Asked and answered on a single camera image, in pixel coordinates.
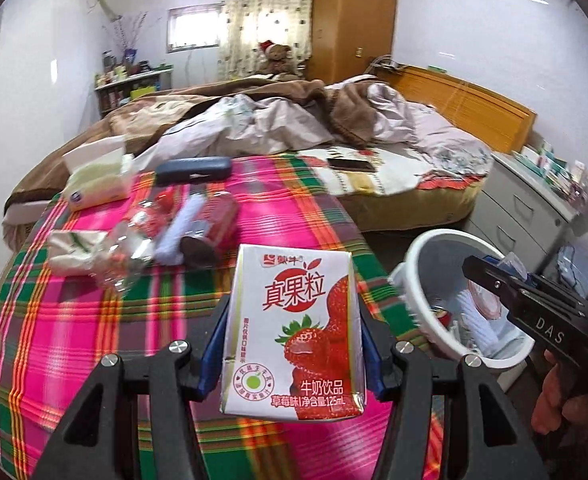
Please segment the person's right hand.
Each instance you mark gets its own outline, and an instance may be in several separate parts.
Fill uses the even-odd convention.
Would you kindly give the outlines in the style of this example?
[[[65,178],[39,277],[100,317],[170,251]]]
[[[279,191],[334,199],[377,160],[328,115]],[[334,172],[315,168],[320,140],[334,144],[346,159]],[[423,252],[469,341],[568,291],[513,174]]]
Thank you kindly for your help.
[[[588,435],[588,393],[570,398],[563,392],[560,384],[560,365],[550,351],[544,352],[544,358],[552,368],[546,374],[542,390],[531,415],[531,427],[537,434],[549,434],[559,430],[563,420],[570,422],[579,430],[586,430]]]

